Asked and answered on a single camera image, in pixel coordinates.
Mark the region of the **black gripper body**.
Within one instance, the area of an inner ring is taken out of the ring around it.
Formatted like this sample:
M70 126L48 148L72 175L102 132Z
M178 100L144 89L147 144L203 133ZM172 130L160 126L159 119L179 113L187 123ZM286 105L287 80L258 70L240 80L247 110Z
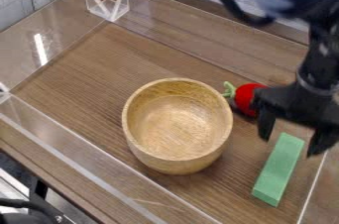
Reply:
M296 124L339 125L339 53L312 46L296 71L295 81L254 92L252 107L266 108L275 119Z

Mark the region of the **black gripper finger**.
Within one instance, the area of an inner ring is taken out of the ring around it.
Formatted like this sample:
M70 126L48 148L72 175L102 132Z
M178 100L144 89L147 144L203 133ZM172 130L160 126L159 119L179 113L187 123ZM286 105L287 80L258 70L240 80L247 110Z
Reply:
M339 142L339 125L308 125L314 130L308 143L307 156L312 157L323 154Z
M258 113L258 135L266 141L270 139L274 124L275 115L266 108L262 108Z

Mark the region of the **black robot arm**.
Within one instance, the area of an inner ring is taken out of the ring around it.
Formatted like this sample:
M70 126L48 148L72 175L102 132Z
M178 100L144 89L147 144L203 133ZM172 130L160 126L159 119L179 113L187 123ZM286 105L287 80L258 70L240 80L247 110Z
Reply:
M315 156L339 143L339 0L258 0L276 18L307 22L308 51L286 86L254 92L259 111L258 133L270 138L278 118L314 129L307 155Z

